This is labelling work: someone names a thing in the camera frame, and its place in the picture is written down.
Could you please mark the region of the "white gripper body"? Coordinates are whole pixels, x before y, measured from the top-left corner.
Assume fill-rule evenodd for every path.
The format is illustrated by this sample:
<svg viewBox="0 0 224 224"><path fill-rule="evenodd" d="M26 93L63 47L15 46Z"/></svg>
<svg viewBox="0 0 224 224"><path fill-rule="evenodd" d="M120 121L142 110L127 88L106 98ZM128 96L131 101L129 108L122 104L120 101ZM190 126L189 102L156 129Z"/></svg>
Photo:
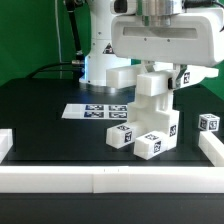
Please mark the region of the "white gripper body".
<svg viewBox="0 0 224 224"><path fill-rule="evenodd" d="M212 67L224 60L224 10L190 9L168 27L145 26L140 16L117 16L112 47L122 58Z"/></svg>

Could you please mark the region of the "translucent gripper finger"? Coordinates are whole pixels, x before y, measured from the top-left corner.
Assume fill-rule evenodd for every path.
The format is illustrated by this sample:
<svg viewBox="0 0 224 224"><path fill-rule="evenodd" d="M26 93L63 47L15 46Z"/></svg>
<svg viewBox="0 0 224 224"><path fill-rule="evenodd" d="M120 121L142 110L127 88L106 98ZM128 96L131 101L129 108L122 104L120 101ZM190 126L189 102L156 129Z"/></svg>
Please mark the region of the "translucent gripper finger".
<svg viewBox="0 0 224 224"><path fill-rule="evenodd" d="M143 73L151 73L155 71L155 63L153 61L143 61Z"/></svg>
<svg viewBox="0 0 224 224"><path fill-rule="evenodd" d="M176 90L181 87L181 78L187 70L187 66L183 64L174 64L172 76L168 79L168 89Z"/></svg>

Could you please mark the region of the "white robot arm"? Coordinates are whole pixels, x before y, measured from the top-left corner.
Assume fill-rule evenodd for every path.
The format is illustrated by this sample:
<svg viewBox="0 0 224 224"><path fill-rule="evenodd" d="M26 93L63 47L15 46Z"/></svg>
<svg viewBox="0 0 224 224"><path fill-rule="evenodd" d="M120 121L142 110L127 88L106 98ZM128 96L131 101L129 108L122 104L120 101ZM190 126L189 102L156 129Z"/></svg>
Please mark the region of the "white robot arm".
<svg viewBox="0 0 224 224"><path fill-rule="evenodd" d="M219 0L64 0L82 82L109 84L106 71L132 59L212 67L224 60L224 4ZM84 54L74 11L90 9L91 50Z"/></svg>

